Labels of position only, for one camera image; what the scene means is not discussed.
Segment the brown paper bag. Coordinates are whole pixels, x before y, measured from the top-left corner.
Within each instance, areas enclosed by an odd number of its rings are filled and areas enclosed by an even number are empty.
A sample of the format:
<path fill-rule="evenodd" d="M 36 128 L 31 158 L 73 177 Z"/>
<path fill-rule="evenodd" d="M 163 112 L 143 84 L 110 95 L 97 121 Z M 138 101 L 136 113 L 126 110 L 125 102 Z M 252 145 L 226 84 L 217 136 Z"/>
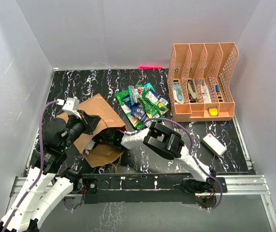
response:
<path fill-rule="evenodd" d="M 93 135 L 82 134 L 74 142 L 75 147 L 81 154 L 83 154 L 83 151 L 86 149 L 86 146 L 89 144 L 91 139 L 103 130 L 119 128 L 125 131 L 127 129 L 124 121 L 101 96 L 101 94 L 96 94 L 88 100 L 80 103 L 78 109 L 85 111 L 88 115 L 98 115 L 101 117 L 101 120 L 98 123 Z M 91 149 L 87 155 L 83 154 L 83 156 L 88 164 L 92 168 L 95 168 L 116 161 L 124 152 L 124 150 L 116 149 L 111 145 L 99 144 L 95 148 Z"/>

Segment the green Chuba cassava chips bag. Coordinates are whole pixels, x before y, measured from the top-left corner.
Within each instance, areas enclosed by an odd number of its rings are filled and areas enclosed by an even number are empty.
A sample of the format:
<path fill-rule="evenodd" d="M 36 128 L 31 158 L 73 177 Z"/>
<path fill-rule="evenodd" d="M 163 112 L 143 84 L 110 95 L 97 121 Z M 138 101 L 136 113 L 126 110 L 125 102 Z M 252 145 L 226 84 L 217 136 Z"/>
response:
<path fill-rule="evenodd" d="M 122 110 L 124 111 L 125 115 L 127 116 L 128 120 L 131 122 L 131 124 L 134 126 L 135 129 L 140 129 L 142 127 L 142 124 L 148 119 L 148 116 L 141 102 L 138 103 L 139 105 L 137 110 L 138 112 L 135 115 L 132 115 L 131 110 L 123 101 L 124 98 L 128 98 L 128 97 L 130 97 L 128 88 L 116 94 L 116 98 Z"/>

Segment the dark blue snack bag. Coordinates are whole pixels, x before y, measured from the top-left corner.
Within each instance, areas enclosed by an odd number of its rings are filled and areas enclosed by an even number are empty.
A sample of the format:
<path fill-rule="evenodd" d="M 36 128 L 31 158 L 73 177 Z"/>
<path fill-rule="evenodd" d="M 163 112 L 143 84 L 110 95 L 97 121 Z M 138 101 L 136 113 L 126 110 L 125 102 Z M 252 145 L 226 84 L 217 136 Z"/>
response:
<path fill-rule="evenodd" d="M 129 107 L 129 109 L 131 110 L 131 114 L 132 115 L 135 115 L 138 111 L 138 104 L 131 104 L 131 100 L 130 100 L 130 98 L 128 97 L 128 98 L 124 98 L 123 99 L 123 101 L 124 101 L 124 103 Z"/>

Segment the teal red candy bag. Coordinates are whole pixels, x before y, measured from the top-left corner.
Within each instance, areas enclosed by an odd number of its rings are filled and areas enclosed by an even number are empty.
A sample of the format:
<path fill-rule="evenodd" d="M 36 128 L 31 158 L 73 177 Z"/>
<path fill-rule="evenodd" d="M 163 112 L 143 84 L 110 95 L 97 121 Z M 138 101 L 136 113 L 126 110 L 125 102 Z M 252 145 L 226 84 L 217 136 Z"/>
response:
<path fill-rule="evenodd" d="M 150 83 L 145 85 L 128 86 L 131 105 L 138 104 L 140 102 L 139 99 L 142 97 L 142 92 L 144 89 L 154 90 Z"/>

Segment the green white snack bag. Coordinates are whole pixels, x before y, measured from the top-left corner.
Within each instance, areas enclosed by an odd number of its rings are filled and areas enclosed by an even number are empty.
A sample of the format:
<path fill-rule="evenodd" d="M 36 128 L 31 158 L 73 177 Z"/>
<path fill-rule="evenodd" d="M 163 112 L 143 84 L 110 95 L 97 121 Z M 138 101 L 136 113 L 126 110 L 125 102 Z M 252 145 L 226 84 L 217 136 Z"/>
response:
<path fill-rule="evenodd" d="M 160 116 L 163 116 L 169 111 L 169 102 L 150 87 L 145 87 L 143 89 L 142 98 L 150 103 Z"/>

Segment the blue white snack bag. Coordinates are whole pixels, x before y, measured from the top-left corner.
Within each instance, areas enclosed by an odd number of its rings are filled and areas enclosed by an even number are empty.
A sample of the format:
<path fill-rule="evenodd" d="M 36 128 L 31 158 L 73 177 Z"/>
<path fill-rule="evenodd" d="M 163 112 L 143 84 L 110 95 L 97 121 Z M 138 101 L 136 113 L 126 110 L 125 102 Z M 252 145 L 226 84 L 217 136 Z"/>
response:
<path fill-rule="evenodd" d="M 169 111 L 168 101 L 164 98 L 157 98 L 152 94 L 145 95 L 144 97 L 130 97 L 131 114 L 142 123 L 147 119 L 161 118 Z"/>

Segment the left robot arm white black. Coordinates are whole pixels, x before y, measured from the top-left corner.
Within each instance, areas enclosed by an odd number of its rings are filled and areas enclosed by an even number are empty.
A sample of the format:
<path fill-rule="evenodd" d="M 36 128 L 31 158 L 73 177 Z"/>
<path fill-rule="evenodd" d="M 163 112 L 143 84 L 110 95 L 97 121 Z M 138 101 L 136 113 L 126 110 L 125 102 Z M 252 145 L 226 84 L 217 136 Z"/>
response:
<path fill-rule="evenodd" d="M 43 129 L 40 154 L 34 158 L 22 189 L 0 219 L 0 232 L 37 232 L 57 204 L 70 192 L 83 187 L 81 174 L 67 168 L 57 172 L 66 160 L 66 150 L 82 135 L 92 135 L 101 117 L 82 110 L 68 119 L 54 118 Z"/>

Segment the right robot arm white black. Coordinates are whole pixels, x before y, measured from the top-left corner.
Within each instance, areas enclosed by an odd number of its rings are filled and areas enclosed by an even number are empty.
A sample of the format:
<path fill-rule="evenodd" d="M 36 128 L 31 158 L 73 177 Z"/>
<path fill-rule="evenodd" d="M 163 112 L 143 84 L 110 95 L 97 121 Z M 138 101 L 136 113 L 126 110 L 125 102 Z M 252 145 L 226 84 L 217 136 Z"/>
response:
<path fill-rule="evenodd" d="M 192 179 L 185 181 L 183 187 L 185 191 L 190 193 L 216 191 L 216 171 L 191 154 L 179 133 L 158 122 L 133 132 L 107 128 L 94 136 L 87 147 L 94 149 L 101 144 L 110 145 L 118 150 L 131 150 L 145 145 L 166 160 L 180 159 L 189 167 L 189 173 L 192 175 Z"/>

